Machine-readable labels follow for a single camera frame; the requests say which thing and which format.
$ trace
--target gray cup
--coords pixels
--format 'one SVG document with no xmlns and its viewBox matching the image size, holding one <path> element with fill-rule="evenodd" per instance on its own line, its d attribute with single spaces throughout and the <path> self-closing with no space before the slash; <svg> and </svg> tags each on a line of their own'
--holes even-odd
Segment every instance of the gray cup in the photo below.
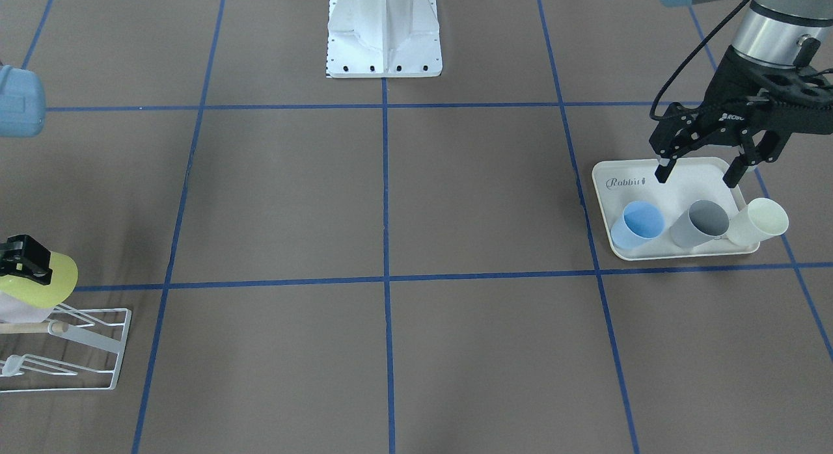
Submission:
<svg viewBox="0 0 833 454">
<path fill-rule="evenodd" d="M 723 207 L 712 201 L 697 201 L 679 216 L 668 229 L 675 244 L 691 249 L 726 234 L 729 216 Z"/>
</svg>

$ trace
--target blue cup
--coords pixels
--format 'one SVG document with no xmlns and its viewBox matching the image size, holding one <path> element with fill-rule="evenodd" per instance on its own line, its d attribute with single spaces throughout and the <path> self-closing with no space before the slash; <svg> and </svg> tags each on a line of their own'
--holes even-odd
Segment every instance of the blue cup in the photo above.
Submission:
<svg viewBox="0 0 833 454">
<path fill-rule="evenodd" d="M 625 206 L 610 229 L 613 244 L 621 249 L 634 249 L 658 237 L 666 229 L 660 209 L 651 202 L 636 201 Z"/>
</svg>

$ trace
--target white tray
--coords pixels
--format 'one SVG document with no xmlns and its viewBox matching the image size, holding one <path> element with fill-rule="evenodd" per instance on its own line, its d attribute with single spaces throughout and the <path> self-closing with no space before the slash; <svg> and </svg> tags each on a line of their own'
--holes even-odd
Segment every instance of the white tray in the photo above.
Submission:
<svg viewBox="0 0 833 454">
<path fill-rule="evenodd" d="M 746 201 L 738 187 L 730 189 L 723 184 L 723 173 L 729 164 L 720 158 L 690 157 L 677 160 L 674 172 L 665 184 L 654 176 L 657 160 L 602 161 L 593 167 L 595 195 L 601 206 L 607 241 L 613 253 L 626 261 L 650 259 L 701 258 L 702 256 L 729 256 L 750 254 L 761 243 L 749 247 L 723 238 L 706 244 L 683 249 L 674 244 L 669 227 L 682 212 L 699 200 L 716 202 L 726 210 L 729 218 L 746 207 Z M 610 238 L 610 227 L 630 202 L 646 201 L 656 205 L 666 220 L 666 231 L 653 241 L 634 249 L 621 249 Z"/>
</svg>

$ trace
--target wooden handle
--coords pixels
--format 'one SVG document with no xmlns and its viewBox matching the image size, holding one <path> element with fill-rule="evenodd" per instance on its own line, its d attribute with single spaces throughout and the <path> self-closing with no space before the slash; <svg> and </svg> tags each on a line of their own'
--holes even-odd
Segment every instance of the wooden handle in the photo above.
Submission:
<svg viewBox="0 0 833 454">
<path fill-rule="evenodd" d="M 68 323 L 25 323 L 25 324 L 0 324 L 0 334 L 46 334 L 49 333 L 49 326 L 53 327 L 54 333 L 63 333 L 69 329 Z"/>
</svg>

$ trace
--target black band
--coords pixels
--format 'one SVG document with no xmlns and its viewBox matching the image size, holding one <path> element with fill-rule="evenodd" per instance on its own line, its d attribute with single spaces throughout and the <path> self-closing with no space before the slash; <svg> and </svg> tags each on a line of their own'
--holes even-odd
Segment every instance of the black band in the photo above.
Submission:
<svg viewBox="0 0 833 454">
<path fill-rule="evenodd" d="M 758 15 L 766 16 L 767 18 L 782 21 L 783 23 L 791 25 L 799 25 L 799 27 L 827 28 L 830 25 L 833 25 L 833 19 L 816 20 L 815 18 L 802 18 L 801 16 L 787 15 L 786 13 L 768 9 L 756 1 L 752 1 L 752 4 L 749 7 L 753 10 L 753 12 L 758 13 Z"/>
</svg>

